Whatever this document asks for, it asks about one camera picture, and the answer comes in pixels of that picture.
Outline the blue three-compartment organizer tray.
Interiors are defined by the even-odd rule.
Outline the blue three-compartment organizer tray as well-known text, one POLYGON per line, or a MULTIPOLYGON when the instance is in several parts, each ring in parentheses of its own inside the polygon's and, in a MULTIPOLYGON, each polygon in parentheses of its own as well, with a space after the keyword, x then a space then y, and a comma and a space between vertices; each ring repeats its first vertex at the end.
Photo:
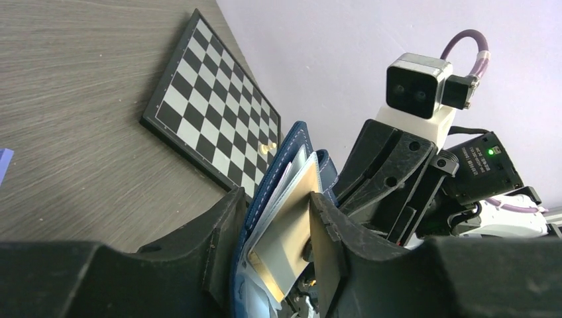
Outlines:
POLYGON ((14 151, 8 148, 2 148, 0 150, 0 184, 2 184, 5 174, 9 168, 9 164, 13 157, 14 151))

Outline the blue card holder wallet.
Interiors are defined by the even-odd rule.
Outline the blue card holder wallet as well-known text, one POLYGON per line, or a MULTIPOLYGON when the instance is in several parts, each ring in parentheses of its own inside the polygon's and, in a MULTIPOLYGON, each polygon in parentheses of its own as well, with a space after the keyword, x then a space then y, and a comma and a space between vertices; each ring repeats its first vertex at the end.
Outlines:
MULTIPOLYGON (((337 169, 328 151, 313 149, 306 122, 297 121, 276 148, 273 160, 254 193, 243 221, 231 270, 232 317, 277 317, 282 309, 282 302, 305 271, 306 268, 288 295, 276 303, 266 293, 256 272, 250 268, 247 254, 276 215, 274 208, 280 203, 287 189, 292 186, 301 169, 312 160, 317 162, 321 184, 320 191, 315 193, 323 194, 335 203, 332 189, 337 182, 337 169)), ((303 251, 305 261, 306 245, 303 251)))

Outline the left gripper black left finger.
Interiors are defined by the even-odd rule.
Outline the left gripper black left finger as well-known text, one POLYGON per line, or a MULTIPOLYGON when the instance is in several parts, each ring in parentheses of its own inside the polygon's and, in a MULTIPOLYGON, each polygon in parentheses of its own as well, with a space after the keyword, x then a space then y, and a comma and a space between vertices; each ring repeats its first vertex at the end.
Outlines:
POLYGON ((230 317, 246 211, 235 189, 135 253, 100 242, 3 242, 2 317, 230 317))

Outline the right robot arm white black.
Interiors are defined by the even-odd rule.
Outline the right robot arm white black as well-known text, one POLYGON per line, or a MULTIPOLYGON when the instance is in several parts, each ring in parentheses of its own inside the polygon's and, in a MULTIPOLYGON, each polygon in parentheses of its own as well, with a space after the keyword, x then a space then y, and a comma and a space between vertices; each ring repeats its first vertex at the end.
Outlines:
POLYGON ((452 127, 468 141, 440 150, 429 137, 367 120, 333 191, 339 210, 382 238, 559 236, 499 138, 452 127))

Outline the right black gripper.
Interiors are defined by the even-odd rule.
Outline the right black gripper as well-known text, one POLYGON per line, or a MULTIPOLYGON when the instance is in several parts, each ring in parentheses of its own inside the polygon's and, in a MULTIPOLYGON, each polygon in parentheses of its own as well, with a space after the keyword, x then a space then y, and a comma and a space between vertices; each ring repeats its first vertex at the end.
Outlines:
POLYGON ((457 156, 433 142, 368 119, 333 191, 340 212, 404 246, 458 168, 457 156))

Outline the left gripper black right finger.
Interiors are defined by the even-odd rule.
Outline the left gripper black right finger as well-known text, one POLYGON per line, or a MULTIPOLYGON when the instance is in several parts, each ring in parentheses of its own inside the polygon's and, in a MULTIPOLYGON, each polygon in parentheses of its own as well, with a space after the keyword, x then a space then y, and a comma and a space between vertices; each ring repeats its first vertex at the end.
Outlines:
POLYGON ((561 240, 439 237, 409 250, 310 195, 322 317, 560 317, 561 240))

